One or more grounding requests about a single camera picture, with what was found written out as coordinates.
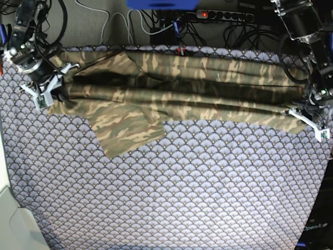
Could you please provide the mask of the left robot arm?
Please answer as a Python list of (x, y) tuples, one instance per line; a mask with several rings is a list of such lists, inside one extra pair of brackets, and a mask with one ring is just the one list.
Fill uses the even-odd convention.
[(305, 86), (304, 99), (296, 102), (295, 108), (285, 111), (308, 126), (321, 142), (330, 139), (330, 129), (321, 110), (332, 103), (332, 61), (324, 44), (324, 26), (311, 1), (272, 1), (274, 12), (282, 21), (286, 34), (280, 39), (279, 48), (290, 39), (305, 44), (310, 49), (310, 62), (304, 62), (307, 78), (293, 77), (284, 63), (281, 50), (279, 62), (287, 77), (295, 84)]

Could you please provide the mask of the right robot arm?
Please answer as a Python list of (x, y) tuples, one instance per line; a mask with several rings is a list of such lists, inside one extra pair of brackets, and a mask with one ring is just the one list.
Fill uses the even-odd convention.
[(20, 85), (31, 95), (37, 110), (50, 107), (54, 101), (68, 100), (64, 90), (64, 76), (79, 64), (56, 66), (51, 59), (63, 50), (61, 40), (65, 34), (68, 13), (64, 1), (59, 1), (62, 10), (62, 27), (54, 42), (46, 41), (42, 25), (47, 21), (51, 1), (22, 1), (16, 10), (14, 26), (1, 27), (3, 55), (20, 72), (30, 78)]

